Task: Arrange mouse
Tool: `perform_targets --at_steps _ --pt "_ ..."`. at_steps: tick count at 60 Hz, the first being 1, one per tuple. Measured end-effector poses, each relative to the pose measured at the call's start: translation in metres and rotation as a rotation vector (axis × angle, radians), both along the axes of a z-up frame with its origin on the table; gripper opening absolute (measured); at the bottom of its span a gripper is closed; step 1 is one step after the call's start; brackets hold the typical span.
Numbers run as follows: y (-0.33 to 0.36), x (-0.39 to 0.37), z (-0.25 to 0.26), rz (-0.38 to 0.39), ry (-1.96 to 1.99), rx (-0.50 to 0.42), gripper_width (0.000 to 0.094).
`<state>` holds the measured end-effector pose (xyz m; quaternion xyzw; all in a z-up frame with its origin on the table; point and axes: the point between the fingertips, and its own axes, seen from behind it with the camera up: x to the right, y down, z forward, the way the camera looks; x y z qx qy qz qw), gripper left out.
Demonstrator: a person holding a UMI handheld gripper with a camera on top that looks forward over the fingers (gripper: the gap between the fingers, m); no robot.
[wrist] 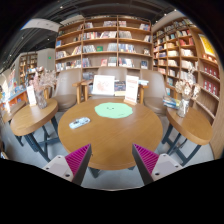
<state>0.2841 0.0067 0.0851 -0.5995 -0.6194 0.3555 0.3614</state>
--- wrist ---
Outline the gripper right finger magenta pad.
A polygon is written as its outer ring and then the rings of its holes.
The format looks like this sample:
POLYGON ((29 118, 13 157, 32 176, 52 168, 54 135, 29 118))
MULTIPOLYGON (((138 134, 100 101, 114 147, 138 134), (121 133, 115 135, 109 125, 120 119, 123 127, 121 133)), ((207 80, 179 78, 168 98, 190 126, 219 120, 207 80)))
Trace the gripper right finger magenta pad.
POLYGON ((140 145, 132 145, 132 154, 145 185, 182 169, 168 154, 156 154, 140 145))

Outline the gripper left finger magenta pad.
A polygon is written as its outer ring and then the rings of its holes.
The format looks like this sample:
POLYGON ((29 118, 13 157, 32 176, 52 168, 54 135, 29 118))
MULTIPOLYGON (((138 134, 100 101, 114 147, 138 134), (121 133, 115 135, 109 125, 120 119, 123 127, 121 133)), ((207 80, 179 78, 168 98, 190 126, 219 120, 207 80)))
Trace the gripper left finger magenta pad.
POLYGON ((76 185, 81 185, 91 155, 91 145, 87 144, 67 156, 56 156, 43 167, 43 170, 73 182, 76 185))

